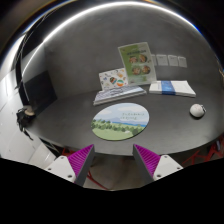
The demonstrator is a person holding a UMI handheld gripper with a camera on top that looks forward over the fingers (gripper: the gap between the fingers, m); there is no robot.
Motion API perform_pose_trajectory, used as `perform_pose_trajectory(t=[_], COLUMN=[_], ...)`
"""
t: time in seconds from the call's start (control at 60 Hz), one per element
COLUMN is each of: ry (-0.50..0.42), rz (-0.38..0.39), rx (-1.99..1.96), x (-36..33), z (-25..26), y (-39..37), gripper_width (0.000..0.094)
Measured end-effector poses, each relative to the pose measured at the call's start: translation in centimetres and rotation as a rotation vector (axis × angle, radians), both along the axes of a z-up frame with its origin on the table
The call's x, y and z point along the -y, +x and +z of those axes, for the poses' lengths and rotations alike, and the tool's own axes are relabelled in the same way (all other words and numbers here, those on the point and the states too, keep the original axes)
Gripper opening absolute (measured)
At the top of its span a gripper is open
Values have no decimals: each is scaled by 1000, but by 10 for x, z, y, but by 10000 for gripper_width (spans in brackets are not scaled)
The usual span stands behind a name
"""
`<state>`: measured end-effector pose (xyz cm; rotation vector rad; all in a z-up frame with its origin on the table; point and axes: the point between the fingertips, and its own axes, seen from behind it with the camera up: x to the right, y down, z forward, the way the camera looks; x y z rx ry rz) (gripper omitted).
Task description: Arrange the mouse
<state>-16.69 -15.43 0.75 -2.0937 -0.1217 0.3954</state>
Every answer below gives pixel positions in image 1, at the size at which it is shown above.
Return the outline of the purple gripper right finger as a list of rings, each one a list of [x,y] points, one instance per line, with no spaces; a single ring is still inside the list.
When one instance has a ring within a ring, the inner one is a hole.
[[[145,184],[150,184],[182,169],[182,166],[169,155],[158,155],[137,144],[133,145],[133,156]]]

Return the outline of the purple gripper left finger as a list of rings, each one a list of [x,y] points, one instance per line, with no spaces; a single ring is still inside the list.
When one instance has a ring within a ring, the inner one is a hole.
[[[94,145],[91,144],[69,156],[59,156],[46,168],[46,171],[82,186],[92,164],[94,154]]]

